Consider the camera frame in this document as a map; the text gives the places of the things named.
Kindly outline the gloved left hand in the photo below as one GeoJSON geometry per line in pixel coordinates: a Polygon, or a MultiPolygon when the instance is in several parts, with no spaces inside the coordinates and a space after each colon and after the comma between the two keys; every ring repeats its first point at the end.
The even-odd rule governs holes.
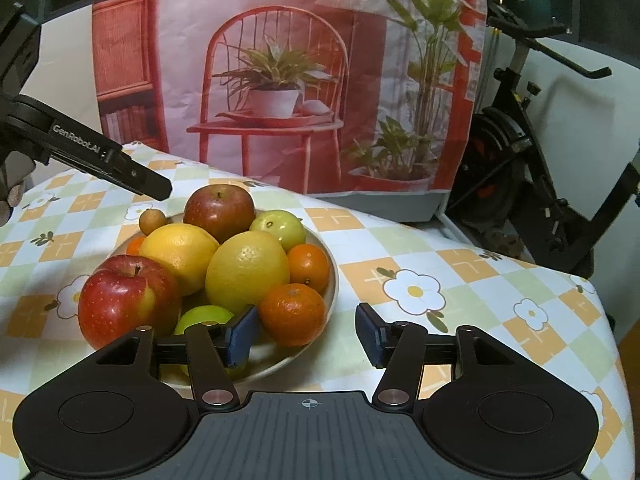
{"type": "Polygon", "coordinates": [[[35,162],[28,156],[13,151],[1,164],[0,226],[5,226],[14,209],[21,203],[30,185],[30,176],[36,169],[35,162]]]}

